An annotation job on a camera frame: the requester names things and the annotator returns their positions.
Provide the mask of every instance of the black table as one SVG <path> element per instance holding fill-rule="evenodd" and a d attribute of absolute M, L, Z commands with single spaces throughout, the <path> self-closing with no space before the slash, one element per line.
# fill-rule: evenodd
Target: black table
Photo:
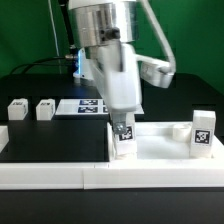
<path fill-rule="evenodd" d="M 177 74 L 169 89 L 159 89 L 142 83 L 145 121 L 191 121 L 194 109 L 215 110 L 215 134 L 224 143 L 224 96 L 200 78 L 190 74 Z M 30 114 L 21 122 L 8 122 L 7 106 L 14 98 L 27 98 Z M 67 98 L 99 98 L 95 88 L 77 87 L 68 77 L 60 75 L 11 75 L 0 80 L 0 124 L 9 125 L 9 135 L 17 136 L 0 156 L 0 162 L 70 162 L 107 161 L 105 152 L 105 124 L 108 117 L 51 122 L 35 121 L 35 107 L 41 99 L 54 98 L 56 104 Z M 77 150 L 69 145 L 75 133 L 80 139 L 85 127 L 94 143 L 97 139 L 98 154 Z M 60 148 L 60 136 L 68 137 L 67 154 L 51 151 Z M 31 136 L 23 141 L 23 136 Z M 45 136 L 43 144 L 49 150 L 38 152 L 34 136 Z M 32 153 L 27 153 L 35 142 Z M 24 153 L 14 153 L 18 147 Z M 117 190 L 26 190 L 0 191 L 0 223 L 203 223 L 224 222 L 224 188 L 157 188 Z"/>

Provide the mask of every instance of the white cube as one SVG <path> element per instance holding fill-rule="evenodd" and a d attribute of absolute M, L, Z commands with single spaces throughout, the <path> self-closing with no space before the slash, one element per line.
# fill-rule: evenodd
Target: white cube
<path fill-rule="evenodd" d="M 23 120 L 28 113 L 28 100 L 15 99 L 8 106 L 9 120 Z"/>
<path fill-rule="evenodd" d="M 211 158 L 215 122 L 214 111 L 194 111 L 190 157 Z"/>
<path fill-rule="evenodd" d="M 55 114 L 55 100 L 41 100 L 36 107 L 37 120 L 49 121 Z"/>

